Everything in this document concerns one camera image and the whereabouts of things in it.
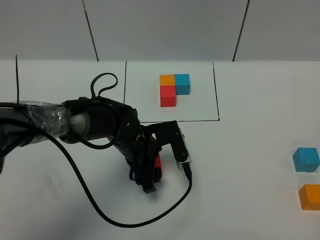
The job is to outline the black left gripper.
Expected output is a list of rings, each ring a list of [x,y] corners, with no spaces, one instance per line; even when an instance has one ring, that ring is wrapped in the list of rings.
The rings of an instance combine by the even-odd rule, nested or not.
[[[159,155],[159,148],[153,146],[155,139],[141,125],[136,109],[119,102],[113,106],[121,117],[119,135],[114,146],[130,166],[129,178],[136,180],[145,193],[152,193],[156,190],[154,176]]]

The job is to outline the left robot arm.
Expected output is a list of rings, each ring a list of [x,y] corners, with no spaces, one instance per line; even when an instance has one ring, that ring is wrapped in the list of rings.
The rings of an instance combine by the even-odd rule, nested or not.
[[[159,149],[135,108],[103,97],[80,97],[61,104],[0,104],[1,165],[16,147],[46,141],[47,135],[95,150],[114,146],[130,167],[130,180],[147,194],[156,190],[154,184],[162,177],[156,164]]]

